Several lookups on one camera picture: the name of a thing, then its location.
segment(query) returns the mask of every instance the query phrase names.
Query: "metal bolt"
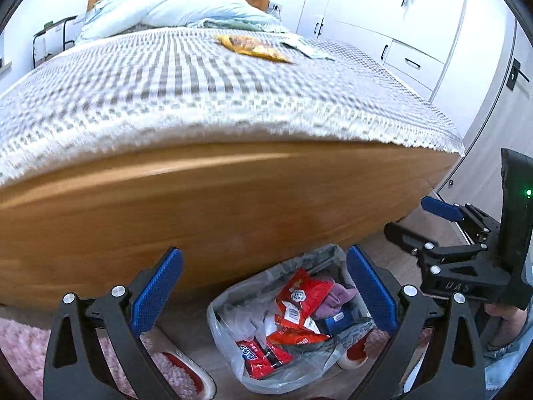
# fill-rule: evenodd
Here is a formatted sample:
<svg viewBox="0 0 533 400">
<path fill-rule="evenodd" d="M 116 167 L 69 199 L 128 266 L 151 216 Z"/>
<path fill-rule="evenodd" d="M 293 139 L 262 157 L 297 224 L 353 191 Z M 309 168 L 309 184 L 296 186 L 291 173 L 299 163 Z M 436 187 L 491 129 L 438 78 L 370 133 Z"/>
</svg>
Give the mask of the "metal bolt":
<svg viewBox="0 0 533 400">
<path fill-rule="evenodd" d="M 71 302 L 74 302 L 74 299 L 76 299 L 74 293 L 67 293 L 65 296 L 63 296 L 63 302 L 65 304 L 70 304 Z"/>
<path fill-rule="evenodd" d="M 407 285 L 403 287 L 403 292 L 407 296 L 416 296 L 416 294 L 418 293 L 418 290 L 416 289 L 415 286 Z"/>
<path fill-rule="evenodd" d="M 124 286 L 115 286 L 111 290 L 111 294 L 118 298 L 119 296 L 122 296 L 124 293 L 126 293 L 126 287 Z"/>
<path fill-rule="evenodd" d="M 464 303 L 466 301 L 465 295 L 462 293 L 454 294 L 454 301 L 460 304 Z"/>
</svg>

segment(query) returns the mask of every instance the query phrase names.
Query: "light blue pillow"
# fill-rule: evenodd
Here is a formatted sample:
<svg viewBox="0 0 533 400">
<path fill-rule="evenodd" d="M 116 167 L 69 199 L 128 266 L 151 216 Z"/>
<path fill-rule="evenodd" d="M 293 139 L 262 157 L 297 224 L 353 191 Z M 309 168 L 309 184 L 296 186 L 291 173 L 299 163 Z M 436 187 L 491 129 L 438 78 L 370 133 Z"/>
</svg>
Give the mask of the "light blue pillow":
<svg viewBox="0 0 533 400">
<path fill-rule="evenodd" d="M 87 14 L 76 44 L 111 37 L 138 25 L 147 28 L 228 25 L 288 32 L 279 19 L 246 0 L 100 0 Z"/>
</svg>

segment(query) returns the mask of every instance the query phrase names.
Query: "wooden floor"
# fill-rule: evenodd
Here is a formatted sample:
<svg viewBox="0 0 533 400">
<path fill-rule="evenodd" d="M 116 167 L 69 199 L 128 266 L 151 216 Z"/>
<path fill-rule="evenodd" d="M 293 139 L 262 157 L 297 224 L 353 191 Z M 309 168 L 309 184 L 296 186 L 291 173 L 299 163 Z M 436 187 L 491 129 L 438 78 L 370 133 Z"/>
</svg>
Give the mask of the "wooden floor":
<svg viewBox="0 0 533 400">
<path fill-rule="evenodd" d="M 464 242 L 445 220 L 417 209 L 404 218 L 403 224 L 412 230 L 433 238 L 441 245 L 459 245 Z M 420 273 L 416 259 L 388 243 L 383 233 L 375 233 L 361 244 L 376 264 L 392 271 L 401 284 L 420 285 Z M 216 349 L 206 322 L 205 309 L 214 296 L 186 303 L 169 303 L 159 317 L 158 325 L 183 352 L 202 366 L 217 384 L 218 400 L 255 400 L 266 396 L 246 390 L 231 373 L 219 351 Z M 29 312 L 16 308 L 0 307 L 0 317 L 16 319 L 22 323 L 49 329 L 54 314 Z M 320 380 L 279 396 L 280 400 L 300 400 L 326 396 L 346 400 L 372 366 L 370 360 L 360 369 L 343 371 L 334 365 Z"/>
</svg>

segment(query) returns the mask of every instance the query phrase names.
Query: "yellow chip bag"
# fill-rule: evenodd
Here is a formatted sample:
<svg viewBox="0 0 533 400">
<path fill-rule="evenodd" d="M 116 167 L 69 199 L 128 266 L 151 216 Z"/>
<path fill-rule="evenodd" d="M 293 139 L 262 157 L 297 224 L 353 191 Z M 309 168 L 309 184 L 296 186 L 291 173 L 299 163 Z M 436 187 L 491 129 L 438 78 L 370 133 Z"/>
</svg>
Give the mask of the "yellow chip bag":
<svg viewBox="0 0 533 400">
<path fill-rule="evenodd" d="M 227 49 L 234 53 L 251 55 L 253 57 L 266 58 L 273 62 L 292 63 L 287 57 L 277 52 L 276 49 L 268 47 L 265 42 L 250 36 L 216 36 L 216 39 Z"/>
</svg>

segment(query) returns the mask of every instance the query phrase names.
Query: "checkered blanket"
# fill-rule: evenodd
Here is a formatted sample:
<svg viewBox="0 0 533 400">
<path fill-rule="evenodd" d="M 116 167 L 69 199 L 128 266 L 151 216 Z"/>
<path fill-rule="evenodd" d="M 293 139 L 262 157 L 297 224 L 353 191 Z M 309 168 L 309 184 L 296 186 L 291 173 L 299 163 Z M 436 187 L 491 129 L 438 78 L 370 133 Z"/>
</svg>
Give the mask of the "checkered blanket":
<svg viewBox="0 0 533 400">
<path fill-rule="evenodd" d="M 148 145 L 379 141 L 463 153 L 451 121 L 359 49 L 306 40 L 331 60 L 246 32 L 293 64 L 239 55 L 217 34 L 157 29 L 74 48 L 0 97 L 0 185 Z"/>
</svg>

